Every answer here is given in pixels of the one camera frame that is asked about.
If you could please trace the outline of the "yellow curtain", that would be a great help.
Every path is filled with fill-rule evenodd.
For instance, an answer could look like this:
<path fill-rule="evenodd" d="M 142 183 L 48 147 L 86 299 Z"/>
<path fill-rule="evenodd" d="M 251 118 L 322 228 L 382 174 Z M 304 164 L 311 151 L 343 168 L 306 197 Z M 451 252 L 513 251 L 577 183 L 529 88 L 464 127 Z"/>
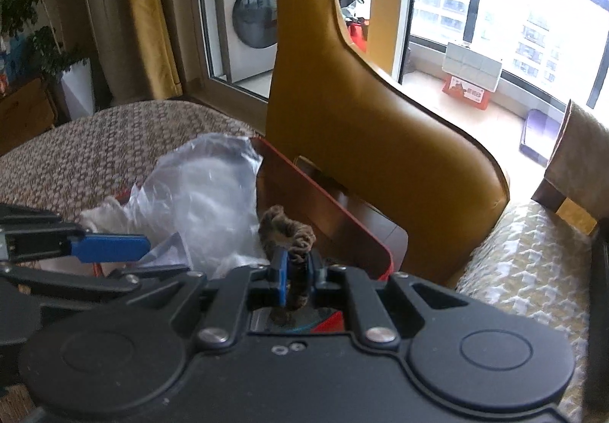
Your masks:
<path fill-rule="evenodd" d="M 161 0 L 128 0 L 143 69 L 155 100 L 182 95 Z"/>

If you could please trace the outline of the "red crate with white panel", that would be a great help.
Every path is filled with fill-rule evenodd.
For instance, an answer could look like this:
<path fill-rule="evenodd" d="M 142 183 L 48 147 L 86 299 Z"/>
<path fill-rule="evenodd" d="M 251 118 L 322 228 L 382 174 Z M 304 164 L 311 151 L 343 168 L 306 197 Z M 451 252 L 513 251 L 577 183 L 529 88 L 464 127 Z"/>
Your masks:
<path fill-rule="evenodd" d="M 503 73 L 503 63 L 472 49 L 449 42 L 442 63 L 446 75 L 442 92 L 485 111 Z"/>

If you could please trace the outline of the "red bucket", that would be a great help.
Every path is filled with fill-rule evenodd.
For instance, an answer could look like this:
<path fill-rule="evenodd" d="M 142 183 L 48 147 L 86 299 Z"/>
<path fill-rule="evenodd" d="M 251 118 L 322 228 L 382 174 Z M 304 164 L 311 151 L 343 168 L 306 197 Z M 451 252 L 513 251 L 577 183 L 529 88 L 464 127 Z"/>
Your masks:
<path fill-rule="evenodd" d="M 347 23 L 349 37 L 351 42 L 362 52 L 367 51 L 367 39 L 364 36 L 362 24 L 358 21 L 349 21 Z"/>

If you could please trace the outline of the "patterned lace tablecloth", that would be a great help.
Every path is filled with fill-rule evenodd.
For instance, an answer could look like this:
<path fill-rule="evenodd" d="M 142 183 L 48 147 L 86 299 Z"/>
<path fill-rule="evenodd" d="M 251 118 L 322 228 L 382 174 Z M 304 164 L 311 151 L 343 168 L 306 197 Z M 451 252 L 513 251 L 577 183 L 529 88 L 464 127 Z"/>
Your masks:
<path fill-rule="evenodd" d="M 62 222 L 113 196 L 126 204 L 163 155 L 206 134 L 251 138 L 252 129 L 211 108 L 178 100 L 151 100 L 101 111 L 53 129 L 1 159 L 1 199 L 9 205 L 49 210 Z M 40 326 L 74 317 L 67 333 L 92 327 L 94 311 L 108 302 L 35 301 Z M 180 337 L 161 340 L 163 353 L 182 354 Z M 18 354 L 27 352 L 26 343 Z"/>

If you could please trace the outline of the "purple floor mat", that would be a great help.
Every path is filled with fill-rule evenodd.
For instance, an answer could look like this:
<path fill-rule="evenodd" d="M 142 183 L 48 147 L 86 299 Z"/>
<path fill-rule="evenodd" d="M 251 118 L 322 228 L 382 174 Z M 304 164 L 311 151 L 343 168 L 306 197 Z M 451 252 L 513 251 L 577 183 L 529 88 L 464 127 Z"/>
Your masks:
<path fill-rule="evenodd" d="M 561 124 L 547 114 L 532 109 L 525 117 L 519 151 L 542 167 L 546 167 L 560 132 Z"/>

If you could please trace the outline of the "clear plastic bag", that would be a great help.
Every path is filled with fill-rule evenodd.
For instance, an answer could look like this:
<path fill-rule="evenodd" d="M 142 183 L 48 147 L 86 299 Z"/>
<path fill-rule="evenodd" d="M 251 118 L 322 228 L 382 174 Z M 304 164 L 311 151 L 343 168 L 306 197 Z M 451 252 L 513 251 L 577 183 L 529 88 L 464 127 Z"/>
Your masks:
<path fill-rule="evenodd" d="M 107 197 L 77 222 L 96 234 L 142 234 L 138 266 L 188 266 L 210 279 L 266 266 L 258 237 L 256 182 L 263 161 L 247 137 L 206 134 L 157 161 L 126 204 Z"/>

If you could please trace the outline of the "white front-load washing machine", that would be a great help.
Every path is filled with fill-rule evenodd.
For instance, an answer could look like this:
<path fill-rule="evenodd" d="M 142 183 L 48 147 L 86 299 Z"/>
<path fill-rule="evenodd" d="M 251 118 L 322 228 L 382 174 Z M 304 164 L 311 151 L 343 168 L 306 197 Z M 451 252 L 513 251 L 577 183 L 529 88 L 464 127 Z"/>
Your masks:
<path fill-rule="evenodd" d="M 277 0 L 215 0 L 221 76 L 239 83 L 270 72 L 277 52 Z"/>

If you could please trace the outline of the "potted green plant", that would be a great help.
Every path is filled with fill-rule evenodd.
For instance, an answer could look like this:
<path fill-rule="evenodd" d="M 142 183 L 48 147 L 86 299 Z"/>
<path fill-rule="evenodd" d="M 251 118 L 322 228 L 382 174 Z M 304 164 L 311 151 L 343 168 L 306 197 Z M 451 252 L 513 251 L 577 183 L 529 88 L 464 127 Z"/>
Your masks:
<path fill-rule="evenodd" d="M 95 113 L 91 64 L 79 46 L 66 43 L 58 0 L 1 0 L 1 36 L 24 41 L 23 58 L 55 88 L 68 119 Z"/>

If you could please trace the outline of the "red rectangular storage box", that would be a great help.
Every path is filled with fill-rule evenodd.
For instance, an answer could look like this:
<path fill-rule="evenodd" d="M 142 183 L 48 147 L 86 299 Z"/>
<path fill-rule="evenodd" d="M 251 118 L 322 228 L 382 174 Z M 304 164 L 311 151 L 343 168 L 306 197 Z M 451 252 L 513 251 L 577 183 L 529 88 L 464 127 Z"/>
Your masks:
<path fill-rule="evenodd" d="M 382 301 L 394 284 L 390 252 L 267 142 L 260 138 L 251 142 L 263 157 L 256 182 L 259 225 L 268 208 L 280 205 L 289 218 L 313 228 L 313 249 L 323 258 L 349 267 L 347 308 L 326 309 L 329 318 L 316 325 L 313 334 L 347 331 L 365 345 L 394 347 L 400 335 Z M 168 304 L 111 301 L 94 311 L 93 327 L 109 339 L 130 345 L 173 340 L 190 331 L 203 349 L 226 349 L 252 333 L 255 314 L 273 309 L 255 307 L 253 301 L 253 276 L 263 267 L 236 267 L 219 279 L 205 275 L 207 285 L 199 295 L 180 297 Z"/>

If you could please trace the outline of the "brown hair scrunchie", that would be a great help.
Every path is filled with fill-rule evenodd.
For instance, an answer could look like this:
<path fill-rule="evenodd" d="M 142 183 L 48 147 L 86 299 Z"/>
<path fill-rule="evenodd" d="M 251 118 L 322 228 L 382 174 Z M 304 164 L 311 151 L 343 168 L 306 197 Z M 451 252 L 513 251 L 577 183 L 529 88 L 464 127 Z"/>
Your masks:
<path fill-rule="evenodd" d="M 269 261 L 278 249 L 288 252 L 286 301 L 273 308 L 269 318 L 280 327 L 296 326 L 295 313 L 308 302 L 308 257 L 316 242 L 313 228 L 289 218 L 280 205 L 268 208 L 258 229 L 261 247 Z"/>

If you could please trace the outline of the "beige patterned sofa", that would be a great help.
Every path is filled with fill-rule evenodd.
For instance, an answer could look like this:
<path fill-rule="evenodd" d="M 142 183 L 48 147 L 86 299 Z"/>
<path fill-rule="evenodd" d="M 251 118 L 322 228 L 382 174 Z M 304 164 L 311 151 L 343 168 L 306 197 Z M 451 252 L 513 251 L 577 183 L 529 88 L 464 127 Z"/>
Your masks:
<path fill-rule="evenodd" d="M 564 332 L 575 372 L 561 399 L 573 422 L 608 419 L 608 127 L 569 103 L 540 186 L 509 204 L 456 289 Z"/>

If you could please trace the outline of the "brown giraffe shaped chair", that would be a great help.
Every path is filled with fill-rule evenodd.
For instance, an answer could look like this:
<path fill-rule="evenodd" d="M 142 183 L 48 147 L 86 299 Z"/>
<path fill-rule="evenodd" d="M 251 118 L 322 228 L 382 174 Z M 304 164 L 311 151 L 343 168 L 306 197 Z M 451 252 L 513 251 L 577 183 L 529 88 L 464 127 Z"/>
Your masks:
<path fill-rule="evenodd" d="M 407 232 L 405 273 L 453 287 L 509 200 L 496 159 L 350 41 L 338 0 L 277 0 L 267 139 Z"/>

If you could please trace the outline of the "wooden sideboard cabinet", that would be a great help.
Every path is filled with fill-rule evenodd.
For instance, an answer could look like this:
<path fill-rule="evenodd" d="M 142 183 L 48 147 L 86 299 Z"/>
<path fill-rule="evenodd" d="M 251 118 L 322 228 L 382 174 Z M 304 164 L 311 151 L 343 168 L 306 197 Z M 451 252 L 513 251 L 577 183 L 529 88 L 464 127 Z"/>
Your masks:
<path fill-rule="evenodd" d="M 57 120 L 57 108 L 41 78 L 16 85 L 1 99 L 1 154 L 43 134 Z"/>

